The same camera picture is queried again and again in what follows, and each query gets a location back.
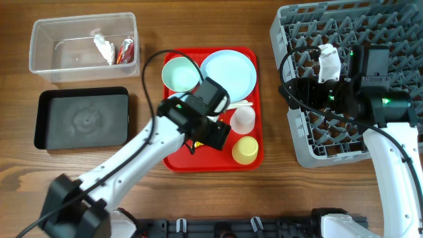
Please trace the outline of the mint green bowl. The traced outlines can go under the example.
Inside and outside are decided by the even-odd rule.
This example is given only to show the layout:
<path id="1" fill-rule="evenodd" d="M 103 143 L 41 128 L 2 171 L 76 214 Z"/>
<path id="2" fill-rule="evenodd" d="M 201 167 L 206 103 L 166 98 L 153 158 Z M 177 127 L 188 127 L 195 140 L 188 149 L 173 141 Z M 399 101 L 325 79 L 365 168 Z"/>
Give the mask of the mint green bowl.
<path id="1" fill-rule="evenodd" d="M 163 67 L 161 77 L 164 85 L 177 93 L 193 90 L 200 82 L 197 63 L 186 57 L 170 59 Z"/>

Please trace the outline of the light blue plate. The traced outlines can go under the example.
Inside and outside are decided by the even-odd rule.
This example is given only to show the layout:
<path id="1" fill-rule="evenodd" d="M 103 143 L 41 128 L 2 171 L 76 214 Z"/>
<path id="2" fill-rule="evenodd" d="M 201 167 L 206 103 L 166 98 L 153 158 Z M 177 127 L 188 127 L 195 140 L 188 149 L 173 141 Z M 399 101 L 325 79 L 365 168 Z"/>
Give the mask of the light blue plate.
<path id="1" fill-rule="evenodd" d="M 231 102 L 246 99 L 257 82 L 256 68 L 246 55 L 235 50 L 210 54 L 201 64 L 202 75 L 213 79 L 229 94 Z"/>

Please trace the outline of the red snack wrapper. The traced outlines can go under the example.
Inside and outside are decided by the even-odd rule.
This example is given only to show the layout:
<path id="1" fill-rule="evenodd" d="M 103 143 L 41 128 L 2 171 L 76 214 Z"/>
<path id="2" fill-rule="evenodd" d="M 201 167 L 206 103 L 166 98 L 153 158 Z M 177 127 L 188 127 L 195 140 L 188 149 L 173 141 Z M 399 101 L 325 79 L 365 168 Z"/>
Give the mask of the red snack wrapper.
<path id="1" fill-rule="evenodd" d="M 134 39 L 131 37 L 126 38 L 118 52 L 118 56 L 116 58 L 117 64 L 125 64 L 130 63 L 134 56 Z"/>

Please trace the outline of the white tissue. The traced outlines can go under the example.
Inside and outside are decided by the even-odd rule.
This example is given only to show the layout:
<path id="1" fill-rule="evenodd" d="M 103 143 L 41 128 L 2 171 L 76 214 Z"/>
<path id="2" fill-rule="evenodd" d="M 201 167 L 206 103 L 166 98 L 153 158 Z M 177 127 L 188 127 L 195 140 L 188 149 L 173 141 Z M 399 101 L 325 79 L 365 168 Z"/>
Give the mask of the white tissue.
<path id="1" fill-rule="evenodd" d="M 115 47 L 114 44 L 107 41 L 103 35 L 96 34 L 93 41 L 109 65 L 113 65 L 115 62 Z"/>

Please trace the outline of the yellow candy wrapper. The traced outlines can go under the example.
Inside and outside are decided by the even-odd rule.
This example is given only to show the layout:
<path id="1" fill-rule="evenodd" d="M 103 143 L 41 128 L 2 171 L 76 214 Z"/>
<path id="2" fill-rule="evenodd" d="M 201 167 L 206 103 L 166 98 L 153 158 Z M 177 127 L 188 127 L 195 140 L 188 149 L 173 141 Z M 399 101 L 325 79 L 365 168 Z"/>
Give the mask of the yellow candy wrapper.
<path id="1" fill-rule="evenodd" d="M 201 143 L 201 142 L 199 142 L 199 141 L 196 141 L 195 142 L 195 144 L 194 144 L 194 147 L 200 147 L 200 146 L 202 146 L 203 144 Z"/>

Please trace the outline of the light blue bowl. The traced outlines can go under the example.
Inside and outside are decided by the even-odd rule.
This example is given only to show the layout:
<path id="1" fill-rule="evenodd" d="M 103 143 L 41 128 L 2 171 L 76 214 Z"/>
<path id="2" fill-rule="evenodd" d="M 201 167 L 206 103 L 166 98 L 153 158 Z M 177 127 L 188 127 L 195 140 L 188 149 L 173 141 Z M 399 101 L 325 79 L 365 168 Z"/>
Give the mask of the light blue bowl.
<path id="1" fill-rule="evenodd" d="M 188 93 L 175 93 L 175 94 L 173 94 L 173 95 L 170 95 L 170 96 L 168 97 L 168 99 L 173 99 L 173 98 L 176 98 L 176 99 L 180 99 L 180 100 L 182 100 L 182 101 L 185 101 L 185 100 L 186 100 L 186 98 L 187 98 L 187 96 L 188 96 Z"/>

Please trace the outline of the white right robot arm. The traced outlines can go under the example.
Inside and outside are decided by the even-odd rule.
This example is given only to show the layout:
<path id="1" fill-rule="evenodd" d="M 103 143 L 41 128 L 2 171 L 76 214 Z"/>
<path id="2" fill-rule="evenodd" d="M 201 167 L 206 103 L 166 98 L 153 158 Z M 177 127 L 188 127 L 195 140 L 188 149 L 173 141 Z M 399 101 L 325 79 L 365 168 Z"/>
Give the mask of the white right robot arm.
<path id="1" fill-rule="evenodd" d="M 369 151 L 383 208 L 385 237 L 422 236 L 422 164 L 417 115 L 409 95 L 355 81 L 297 78 L 280 92 L 290 108 L 357 126 Z"/>

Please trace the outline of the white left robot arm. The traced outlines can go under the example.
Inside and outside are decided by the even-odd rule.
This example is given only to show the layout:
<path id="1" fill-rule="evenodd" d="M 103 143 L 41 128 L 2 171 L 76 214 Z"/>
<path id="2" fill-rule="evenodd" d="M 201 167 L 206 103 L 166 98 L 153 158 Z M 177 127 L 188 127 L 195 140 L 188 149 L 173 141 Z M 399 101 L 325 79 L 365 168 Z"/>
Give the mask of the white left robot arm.
<path id="1" fill-rule="evenodd" d="M 188 140 L 223 149 L 230 127 L 209 116 L 228 104 L 227 97 L 165 99 L 146 127 L 109 160 L 76 180 L 60 175 L 51 183 L 38 227 L 49 237 L 133 237 L 134 221 L 117 210 L 123 197 Z"/>

